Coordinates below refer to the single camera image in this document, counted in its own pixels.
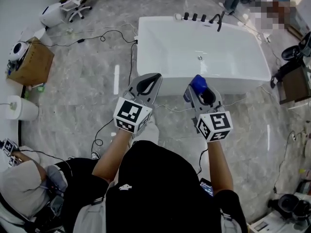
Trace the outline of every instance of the marble floor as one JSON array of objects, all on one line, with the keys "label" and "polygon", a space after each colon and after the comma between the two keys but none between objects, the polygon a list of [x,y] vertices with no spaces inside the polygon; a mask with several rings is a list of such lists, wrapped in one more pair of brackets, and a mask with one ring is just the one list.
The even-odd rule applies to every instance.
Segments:
[{"label": "marble floor", "polygon": [[[108,30],[101,29],[105,26],[131,23],[137,32],[139,17],[189,12],[206,14],[209,18],[221,13],[219,1],[224,0],[88,0],[93,10],[85,13],[84,20],[75,18],[73,23],[49,29],[48,34],[55,36],[68,34],[70,30],[88,31],[52,37],[54,43],[68,44],[81,37],[101,35]],[[284,30],[261,29],[262,24],[255,19],[250,7],[239,5],[235,16],[257,31],[269,32],[271,44],[262,42],[261,45],[270,69],[276,70],[278,63],[274,54],[280,58],[281,52],[296,44],[296,40]],[[223,21],[244,26],[234,17],[225,16]],[[133,40],[131,26],[118,29],[125,39]],[[89,158],[97,130],[112,118],[117,98],[127,87],[130,48],[131,44],[125,43],[118,32],[107,34],[105,42],[94,39],[70,47],[52,47],[55,57],[45,91],[38,93],[33,90],[30,95],[30,100],[39,105],[39,118],[22,123],[22,143],[63,159],[69,156]],[[134,46],[132,78],[138,75],[136,53]],[[116,64],[120,65],[119,95],[113,95]],[[268,84],[245,95],[223,95],[234,131],[222,141],[222,146],[248,222],[266,212],[266,202],[273,195],[276,180],[279,193],[294,192],[299,180],[299,167],[309,165],[302,158],[301,141],[298,139],[293,143],[290,139],[279,175],[288,134],[291,130],[297,133],[303,130],[305,120],[310,120],[310,108],[302,106],[288,110],[291,104],[280,106],[277,100],[277,90],[272,91]],[[155,103],[175,110],[189,107],[181,96],[158,97]],[[160,130],[159,144],[180,154],[198,170],[200,153],[207,145],[193,127],[193,115],[192,110],[178,113],[164,106],[155,110]],[[116,132],[113,123],[98,135],[104,142],[103,146],[94,146],[94,149],[104,153],[112,132]],[[205,153],[202,158],[200,177],[209,179],[207,155]],[[54,162],[47,156],[40,157],[44,165]]]}]

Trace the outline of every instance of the office chair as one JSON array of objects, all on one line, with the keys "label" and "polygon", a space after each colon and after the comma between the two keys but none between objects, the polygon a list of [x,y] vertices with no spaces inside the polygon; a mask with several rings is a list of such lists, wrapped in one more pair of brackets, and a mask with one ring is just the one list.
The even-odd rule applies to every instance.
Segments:
[{"label": "office chair", "polygon": [[83,0],[68,0],[68,1],[64,2],[64,3],[61,5],[60,8],[61,8],[62,10],[67,11],[67,12],[70,11],[70,10],[72,10],[72,9],[76,9],[76,11],[73,12],[73,13],[71,14],[71,16],[69,17],[69,22],[72,22],[72,18],[73,18],[76,14],[78,14],[79,17],[80,17],[81,19],[84,19],[84,16],[81,14],[81,11],[86,10],[86,9],[89,9],[89,10],[92,9],[91,6],[84,6],[84,5],[81,5],[81,2],[82,2],[82,1],[83,1]]}]

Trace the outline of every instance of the phone screen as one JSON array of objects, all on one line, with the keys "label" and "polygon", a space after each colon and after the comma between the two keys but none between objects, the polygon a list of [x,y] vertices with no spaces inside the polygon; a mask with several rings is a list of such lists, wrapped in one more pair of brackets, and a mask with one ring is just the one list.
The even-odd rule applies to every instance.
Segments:
[{"label": "phone screen", "polygon": [[200,186],[204,189],[204,191],[206,191],[212,197],[214,196],[213,187],[212,187],[211,182],[209,182],[208,180],[202,178],[200,180]]}]

